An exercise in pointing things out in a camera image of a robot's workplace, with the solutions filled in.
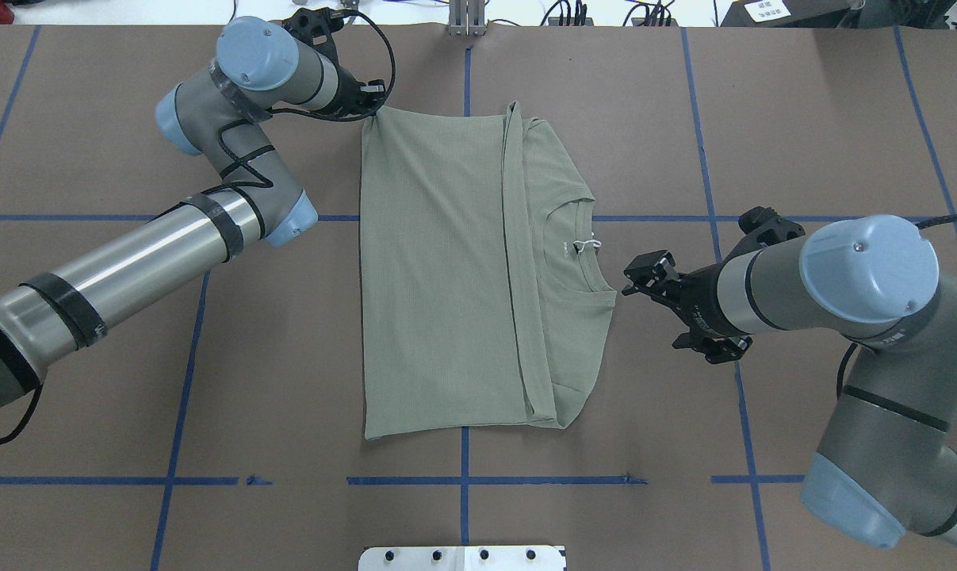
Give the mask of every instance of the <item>white tag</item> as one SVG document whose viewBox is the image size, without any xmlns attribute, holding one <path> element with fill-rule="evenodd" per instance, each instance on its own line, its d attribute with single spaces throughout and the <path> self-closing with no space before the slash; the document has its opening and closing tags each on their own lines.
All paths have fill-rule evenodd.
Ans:
<svg viewBox="0 0 957 571">
<path fill-rule="evenodd" d="M 760 2 L 746 4 L 745 7 L 753 21 L 775 21 L 775 19 L 792 15 L 782 0 L 760 0 Z"/>
</svg>

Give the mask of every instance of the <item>folded shirt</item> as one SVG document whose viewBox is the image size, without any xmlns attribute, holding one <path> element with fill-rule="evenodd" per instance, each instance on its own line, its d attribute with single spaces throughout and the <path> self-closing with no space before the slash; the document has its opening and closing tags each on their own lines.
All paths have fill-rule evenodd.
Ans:
<svg viewBox="0 0 957 571">
<path fill-rule="evenodd" d="M 384 107 L 362 128 L 366 438 L 569 426 L 616 292 L 594 196 L 552 128 Z"/>
</svg>

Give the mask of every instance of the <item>black cable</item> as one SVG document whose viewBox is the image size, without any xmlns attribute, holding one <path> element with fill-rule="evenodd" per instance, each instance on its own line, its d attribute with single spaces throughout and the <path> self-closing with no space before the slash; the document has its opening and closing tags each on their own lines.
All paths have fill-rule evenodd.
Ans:
<svg viewBox="0 0 957 571">
<path fill-rule="evenodd" d="M 627 23 L 630 22 L 630 16 L 633 16 L 634 11 L 637 11 L 637 8 L 641 8 L 641 7 L 645 8 L 645 11 L 648 11 L 649 13 L 649 5 L 638 2 L 637 4 L 634 4 L 633 8 L 630 8 L 630 11 L 626 12 L 626 18 L 622 19 L 622 25 L 627 25 Z"/>
<path fill-rule="evenodd" d="M 947 214 L 945 217 L 932 217 L 928 220 L 923 220 L 916 224 L 916 228 L 925 230 L 926 228 L 935 227 L 935 225 L 950 223 L 957 223 L 957 214 Z M 851 346 L 848 347 L 848 350 L 844 352 L 844 357 L 841 358 L 841 364 L 837 367 L 837 398 L 841 398 L 841 390 L 844 388 L 844 370 L 848 368 L 848 361 L 852 360 L 852 355 L 855 354 L 858 348 L 858 343 L 852 343 Z"/>
<path fill-rule="evenodd" d="M 564 18 L 564 16 L 562 16 L 562 5 L 564 4 L 566 5 L 566 11 L 569 11 L 569 0 L 555 0 L 555 3 L 545 10 L 545 17 L 542 18 L 542 21 L 539 22 L 538 25 L 545 25 L 545 22 L 548 21 L 548 15 L 550 15 L 552 10 L 555 10 L 557 6 L 559 6 L 559 25 L 562 25 L 562 18 Z"/>
<path fill-rule="evenodd" d="M 390 55 L 390 84 L 387 86 L 387 91 L 386 94 L 383 95 L 383 98 L 377 102 L 372 109 L 369 109 L 369 111 L 361 113 L 361 115 L 355 115 L 353 117 L 330 117 L 328 115 L 321 115 L 321 113 L 303 111 L 302 109 L 294 108 L 271 108 L 267 110 L 268 113 L 271 113 L 271 115 L 278 115 L 278 113 L 292 113 L 293 115 L 312 117 L 312 119 L 322 119 L 323 121 L 332 121 L 334 123 L 350 123 L 352 121 L 361 121 L 362 119 L 366 119 L 366 117 L 376 115 L 376 112 L 380 111 L 380 108 L 386 104 L 388 98 L 390 98 L 390 94 L 394 93 L 394 82 L 397 81 L 397 62 L 394 60 L 394 48 L 391 46 L 390 40 L 387 39 L 386 33 L 383 33 L 383 30 L 380 29 L 379 25 L 376 25 L 376 22 L 372 21 L 372 18 L 369 18 L 369 16 L 366 16 L 358 10 L 344 10 L 344 12 L 359 16 L 363 19 L 363 21 L 366 21 L 367 25 L 372 26 L 372 28 L 376 30 L 376 33 L 379 33 L 380 39 L 383 40 L 383 44 L 387 47 L 387 54 Z"/>
<path fill-rule="evenodd" d="M 17 427 L 15 427 L 14 430 L 11 431 L 11 433 L 0 438 L 0 446 L 2 444 L 10 443 L 10 441 L 18 437 L 21 434 L 21 432 L 24 431 L 25 427 L 28 426 L 28 422 L 31 420 L 31 416 L 33 415 L 33 412 L 35 412 L 35 409 L 37 408 L 37 401 L 40 400 L 40 390 L 42 389 L 42 387 L 43 385 L 37 386 L 37 388 L 35 389 L 35 393 L 33 394 L 33 397 L 31 397 L 31 404 L 28 404 L 28 409 L 24 411 L 24 418 L 21 418 L 21 422 L 17 424 Z"/>
<path fill-rule="evenodd" d="M 950 223 L 957 223 L 957 214 L 947 214 L 945 217 L 929 218 L 928 220 L 923 220 L 919 224 L 916 224 L 916 227 L 919 228 L 919 230 L 925 230 L 926 228 L 934 227 L 934 225 Z"/>
<path fill-rule="evenodd" d="M 837 398 L 841 398 L 841 390 L 844 388 L 844 370 L 848 368 L 848 361 L 852 360 L 852 355 L 855 354 L 856 348 L 859 348 L 858 343 L 852 343 L 848 347 L 848 351 L 844 352 L 844 358 L 841 359 L 841 364 L 837 366 Z"/>
</svg>

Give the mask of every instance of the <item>wire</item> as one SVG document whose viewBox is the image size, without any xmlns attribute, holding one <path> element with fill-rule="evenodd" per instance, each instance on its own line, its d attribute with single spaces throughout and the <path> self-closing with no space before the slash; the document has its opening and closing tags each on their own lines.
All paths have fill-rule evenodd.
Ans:
<svg viewBox="0 0 957 571">
<path fill-rule="evenodd" d="M 312 117 L 312 119 L 322 119 L 323 121 L 332 121 L 334 123 L 350 123 L 352 121 L 361 121 L 362 119 L 376 115 L 376 112 L 380 111 L 380 108 L 386 104 L 388 98 L 390 98 L 390 94 L 394 93 L 394 82 L 397 81 L 397 62 L 394 60 L 394 48 L 391 46 L 390 40 L 387 39 L 386 33 L 383 33 L 383 30 L 380 29 L 379 25 L 376 25 L 376 22 L 372 21 L 372 18 L 369 18 L 369 16 L 366 16 L 358 10 L 344 10 L 344 12 L 359 16 L 363 19 L 363 21 L 369 23 L 369 25 L 376 30 L 376 33 L 379 33 L 380 39 L 383 40 L 383 44 L 387 47 L 387 54 L 390 55 L 390 84 L 387 86 L 387 90 L 386 93 L 384 93 L 383 98 L 377 102 L 372 109 L 369 109 L 369 111 L 361 113 L 361 115 L 355 115 L 353 117 L 330 117 L 328 115 L 321 115 L 321 113 L 286 107 L 280 109 L 270 108 L 267 110 L 268 113 L 271 113 L 271 115 L 278 115 L 278 113 L 291 113 L 291 115 Z"/>
<path fill-rule="evenodd" d="M 554 10 L 554 8 L 557 6 L 559 6 L 559 25 L 564 25 L 564 23 L 562 23 L 562 21 L 564 20 L 564 15 L 562 15 L 562 5 L 564 4 L 566 5 L 566 14 L 568 14 L 566 15 L 566 19 L 569 19 L 569 14 L 570 14 L 569 0 L 555 0 L 555 3 L 552 4 L 550 7 L 548 7 L 547 10 L 545 10 L 545 17 L 542 18 L 542 21 L 539 23 L 539 25 L 545 25 L 545 22 L 548 21 L 548 16 L 551 14 L 552 10 Z"/>
<path fill-rule="evenodd" d="M 28 404 L 28 409 L 24 411 L 24 418 L 21 418 L 21 422 L 17 424 L 17 427 L 15 427 L 14 430 L 11 431 L 11 433 L 0 438 L 0 446 L 3 444 L 10 443 L 10 441 L 18 437 L 21 434 L 21 432 L 24 431 L 25 427 L 28 426 L 28 422 L 31 420 L 31 416 L 33 416 L 33 412 L 35 412 L 35 409 L 37 408 L 37 401 L 40 400 L 40 390 L 42 389 L 42 387 L 43 385 L 37 386 L 37 388 L 35 389 L 35 393 L 33 394 L 33 397 L 31 397 L 31 404 Z"/>
<path fill-rule="evenodd" d="M 666 25 L 666 19 L 668 19 L 669 22 L 671 22 L 672 19 L 672 12 L 668 10 L 668 7 L 674 2 L 675 0 L 672 0 L 672 2 L 668 4 L 662 4 L 660 1 L 655 4 L 637 2 L 633 8 L 630 8 L 630 11 L 626 12 L 626 18 L 623 18 L 622 25 L 627 25 L 627 23 L 630 22 L 630 16 L 633 16 L 634 11 L 637 11 L 637 8 L 641 7 L 644 8 L 644 21 L 640 25 Z"/>
<path fill-rule="evenodd" d="M 957 214 L 947 214 L 945 217 L 932 217 L 928 220 L 923 220 L 916 224 L 916 228 L 925 230 L 926 228 L 935 227 L 935 225 L 950 223 L 957 223 Z M 848 350 L 844 352 L 844 357 L 841 358 L 841 364 L 837 367 L 837 398 L 841 398 L 841 390 L 844 388 L 844 370 L 848 368 L 848 361 L 852 360 L 852 355 L 855 354 L 858 348 L 858 343 L 852 343 L 851 346 L 848 347 Z"/>
</svg>

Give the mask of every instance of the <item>gray arm segment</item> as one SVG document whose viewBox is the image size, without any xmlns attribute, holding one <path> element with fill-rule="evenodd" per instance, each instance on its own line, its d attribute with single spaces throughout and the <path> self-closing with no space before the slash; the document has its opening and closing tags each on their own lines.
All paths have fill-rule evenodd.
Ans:
<svg viewBox="0 0 957 571">
<path fill-rule="evenodd" d="M 271 67 L 278 54 L 287 57 L 287 67 Z M 268 117 L 264 109 L 279 101 L 309 109 L 333 104 L 339 98 L 333 64 L 258 18 L 225 26 L 217 55 L 231 69 L 214 73 L 215 61 L 174 88 L 159 105 L 159 127 L 191 155 L 202 151 L 224 173 L 225 183 L 239 188 L 190 197 L 151 223 L 0 296 L 0 406 L 44 382 L 52 362 L 96 343 L 113 326 L 228 261 L 245 243 L 266 238 L 280 245 L 315 223 L 303 188 L 247 116 Z M 250 81 L 239 87 L 245 73 Z M 247 165 L 269 181 L 263 188 L 242 184 L 259 178 L 218 144 L 218 132 L 232 124 L 221 136 L 234 155 L 249 155 Z"/>
</svg>

